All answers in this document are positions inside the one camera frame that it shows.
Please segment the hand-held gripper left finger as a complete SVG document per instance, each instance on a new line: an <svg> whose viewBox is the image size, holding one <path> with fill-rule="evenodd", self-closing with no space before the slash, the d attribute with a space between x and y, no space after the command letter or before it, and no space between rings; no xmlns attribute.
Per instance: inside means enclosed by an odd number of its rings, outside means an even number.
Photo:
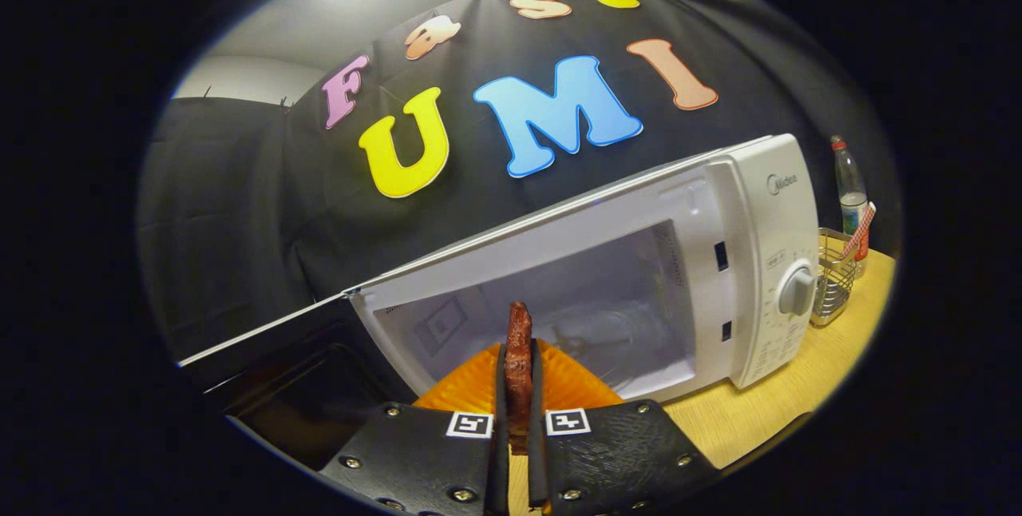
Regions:
<svg viewBox="0 0 1022 516"><path fill-rule="evenodd" d="M321 476L398 514L507 515L504 363L495 344L453 371L448 403L372 408Z"/></svg>

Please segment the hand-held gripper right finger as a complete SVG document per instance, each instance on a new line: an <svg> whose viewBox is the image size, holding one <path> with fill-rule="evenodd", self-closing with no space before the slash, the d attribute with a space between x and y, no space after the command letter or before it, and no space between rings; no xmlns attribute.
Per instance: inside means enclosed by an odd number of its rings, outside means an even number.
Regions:
<svg viewBox="0 0 1022 516"><path fill-rule="evenodd" d="M527 504L544 515L656 515L721 469L652 398L592 406L595 378L535 340Z"/></svg>

